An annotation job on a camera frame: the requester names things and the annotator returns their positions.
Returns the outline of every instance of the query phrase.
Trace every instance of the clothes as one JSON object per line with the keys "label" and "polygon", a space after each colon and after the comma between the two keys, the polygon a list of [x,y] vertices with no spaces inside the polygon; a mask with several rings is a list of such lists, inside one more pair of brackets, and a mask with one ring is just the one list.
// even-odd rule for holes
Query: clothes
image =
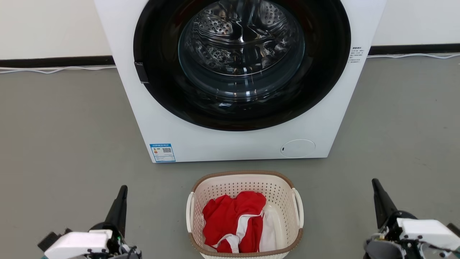
{"label": "clothes", "polygon": [[221,253],[258,252],[265,204],[262,194],[249,191],[210,200],[203,208],[205,244]]}
{"label": "clothes", "polygon": [[275,216],[276,212],[269,206],[263,208],[263,230],[260,237],[259,252],[276,250]]}

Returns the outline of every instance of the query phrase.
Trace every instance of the front-loading washing machine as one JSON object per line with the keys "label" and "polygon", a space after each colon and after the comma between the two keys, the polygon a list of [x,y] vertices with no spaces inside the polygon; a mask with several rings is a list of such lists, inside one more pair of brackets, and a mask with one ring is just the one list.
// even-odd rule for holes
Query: front-loading washing machine
{"label": "front-loading washing machine", "polygon": [[327,157],[386,0],[95,0],[154,163]]}

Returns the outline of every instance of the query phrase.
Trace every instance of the cable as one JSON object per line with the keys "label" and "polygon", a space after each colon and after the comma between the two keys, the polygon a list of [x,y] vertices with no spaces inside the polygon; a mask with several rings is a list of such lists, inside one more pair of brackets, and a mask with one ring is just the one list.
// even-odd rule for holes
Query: cable
{"label": "cable", "polygon": [[405,58],[405,57],[430,57],[430,58],[436,58],[436,59],[449,59],[453,57],[458,57],[460,56],[459,54],[438,54],[438,55],[429,55],[429,54],[424,54],[424,53],[415,53],[415,54],[407,54],[407,55],[375,55],[375,56],[368,56],[368,59],[375,59],[375,58],[392,58],[392,59],[398,59],[398,58]]}
{"label": "cable", "polygon": [[[460,56],[460,53],[458,54],[437,54],[437,55],[430,55],[430,54],[424,54],[424,53],[414,53],[414,54],[407,54],[407,55],[374,55],[374,56],[367,56],[368,59],[376,59],[376,58],[392,58],[392,59],[399,59],[399,58],[405,58],[405,57],[430,57],[430,58],[436,58],[436,59],[449,59],[453,57],[458,57]],[[73,70],[91,70],[91,71],[98,71],[98,70],[103,70],[103,69],[113,69],[116,68],[116,66],[106,66],[106,67],[82,67],[82,66],[66,66],[62,68],[56,68],[55,70],[46,72],[42,71],[39,69],[28,69],[28,68],[9,68],[9,67],[0,67],[0,70],[8,70],[8,71],[2,71],[0,74],[8,74],[8,73],[15,73],[15,72],[37,72],[37,73],[42,73],[42,74],[53,74],[62,70],[67,70],[67,69],[73,69]]]}
{"label": "cable", "polygon": [[[2,71],[2,72],[0,72],[0,74],[8,74],[8,73],[14,73],[14,72],[29,71],[29,72],[37,72],[37,73],[42,73],[42,74],[49,75],[49,74],[53,74],[53,73],[56,73],[56,72],[59,72],[59,71],[62,71],[62,70],[66,70],[66,69],[74,69],[74,70],[83,69],[83,70],[97,71],[97,70],[112,69],[112,68],[116,68],[116,66],[105,66],[105,67],[66,66],[66,67],[58,68],[58,69],[48,71],[48,72],[42,71],[42,70],[37,70],[37,69],[20,68],[20,69],[14,69],[14,70],[10,70],[10,71]],[[9,69],[12,69],[12,68],[0,67],[0,70],[9,70]]]}
{"label": "cable", "polygon": [[138,248],[138,247],[137,247],[137,246],[133,246],[131,249],[129,249],[128,256],[126,256],[126,259],[130,259],[129,257],[131,256],[131,254],[133,253],[133,251],[136,250],[136,248]]}
{"label": "cable", "polygon": [[425,242],[425,241],[419,241],[420,244],[428,244],[430,248],[434,248],[434,249],[437,249],[437,250],[443,250],[443,251],[446,251],[448,253],[453,253],[455,254],[457,257],[460,256],[460,251],[457,251],[457,250],[451,250],[449,248],[442,248],[442,247],[437,247],[435,245],[432,245],[428,242]]}

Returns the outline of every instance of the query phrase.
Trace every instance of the concrete floor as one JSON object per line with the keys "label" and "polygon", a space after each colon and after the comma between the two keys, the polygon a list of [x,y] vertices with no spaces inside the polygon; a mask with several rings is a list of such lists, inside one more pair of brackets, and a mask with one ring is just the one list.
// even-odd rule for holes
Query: concrete floor
{"label": "concrete floor", "polygon": [[305,232],[288,258],[361,258],[376,231],[371,179],[419,218],[460,224],[460,58],[370,59],[327,159],[151,163],[116,70],[0,75],[0,248],[32,259],[66,227],[104,220],[129,187],[126,239],[144,257],[198,259],[185,203],[209,173],[279,171]]}

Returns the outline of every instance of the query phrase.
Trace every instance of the white plastic basket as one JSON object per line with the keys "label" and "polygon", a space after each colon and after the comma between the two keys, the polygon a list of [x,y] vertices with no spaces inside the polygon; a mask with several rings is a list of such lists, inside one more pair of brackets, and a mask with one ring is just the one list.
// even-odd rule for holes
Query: white plastic basket
{"label": "white plastic basket", "polygon": [[[267,207],[273,211],[276,250],[261,253],[217,253],[203,246],[203,207],[210,199],[224,194],[235,198],[242,191],[262,193]],[[205,176],[192,188],[187,200],[187,230],[192,245],[206,259],[267,258],[281,259],[300,242],[304,225],[304,209],[299,193],[284,175],[271,171],[233,171]]]}

